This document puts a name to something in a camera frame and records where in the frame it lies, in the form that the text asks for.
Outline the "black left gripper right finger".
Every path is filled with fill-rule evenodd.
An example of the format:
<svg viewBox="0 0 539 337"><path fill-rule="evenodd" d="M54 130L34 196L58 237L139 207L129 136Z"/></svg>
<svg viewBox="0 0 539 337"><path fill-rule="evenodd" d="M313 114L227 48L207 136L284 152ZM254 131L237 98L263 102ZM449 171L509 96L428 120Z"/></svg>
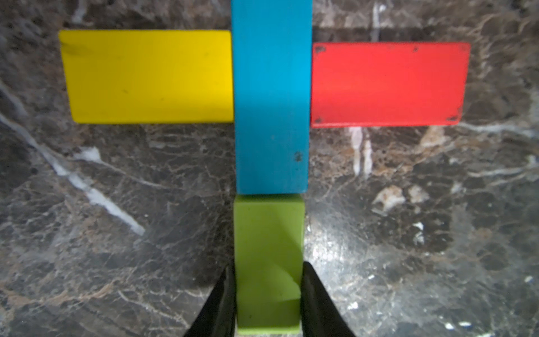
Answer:
<svg viewBox="0 0 539 337"><path fill-rule="evenodd" d="M335 307L311 263L303 263L300 314L303 335L306 337L355 337Z"/></svg>

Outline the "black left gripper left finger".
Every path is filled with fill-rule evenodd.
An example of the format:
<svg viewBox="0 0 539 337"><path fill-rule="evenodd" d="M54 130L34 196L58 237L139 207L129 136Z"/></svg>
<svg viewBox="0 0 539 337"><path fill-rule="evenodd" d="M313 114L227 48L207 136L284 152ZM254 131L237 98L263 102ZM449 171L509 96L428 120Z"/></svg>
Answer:
<svg viewBox="0 0 539 337"><path fill-rule="evenodd" d="M234 264L225 267L202 310L184 337L232 337L236 327Z"/></svg>

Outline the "light yellow-green block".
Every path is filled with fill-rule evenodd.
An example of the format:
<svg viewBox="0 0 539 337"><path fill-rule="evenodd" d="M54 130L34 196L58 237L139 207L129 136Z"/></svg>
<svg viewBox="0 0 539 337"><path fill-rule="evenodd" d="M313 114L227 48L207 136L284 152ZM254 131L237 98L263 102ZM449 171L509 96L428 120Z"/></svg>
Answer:
<svg viewBox="0 0 539 337"><path fill-rule="evenodd" d="M300 330L305 202L300 195L238 195L234 264L240 335Z"/></svg>

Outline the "red-orange small block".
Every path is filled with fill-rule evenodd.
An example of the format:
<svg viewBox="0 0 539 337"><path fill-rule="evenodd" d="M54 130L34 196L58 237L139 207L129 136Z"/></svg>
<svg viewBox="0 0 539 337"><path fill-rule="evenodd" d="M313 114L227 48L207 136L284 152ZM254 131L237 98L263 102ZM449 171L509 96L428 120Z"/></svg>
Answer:
<svg viewBox="0 0 539 337"><path fill-rule="evenodd" d="M469 60L463 42L315 43L311 126L455 125Z"/></svg>

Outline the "yellow small block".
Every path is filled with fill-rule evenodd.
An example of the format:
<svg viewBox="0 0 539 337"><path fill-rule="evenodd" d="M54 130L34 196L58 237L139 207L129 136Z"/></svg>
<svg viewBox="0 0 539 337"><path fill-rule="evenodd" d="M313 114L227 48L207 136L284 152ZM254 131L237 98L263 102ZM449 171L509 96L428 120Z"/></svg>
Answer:
<svg viewBox="0 0 539 337"><path fill-rule="evenodd" d="M78 124L198 124L234 120L227 30L63 30Z"/></svg>

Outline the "cyan block group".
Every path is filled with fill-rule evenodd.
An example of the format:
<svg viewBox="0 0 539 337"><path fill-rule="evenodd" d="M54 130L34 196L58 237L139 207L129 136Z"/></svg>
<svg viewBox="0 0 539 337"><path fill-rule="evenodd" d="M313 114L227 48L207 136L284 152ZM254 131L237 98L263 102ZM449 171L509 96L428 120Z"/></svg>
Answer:
<svg viewBox="0 0 539 337"><path fill-rule="evenodd" d="M312 2L234 0L231 9L237 192L304 193Z"/></svg>

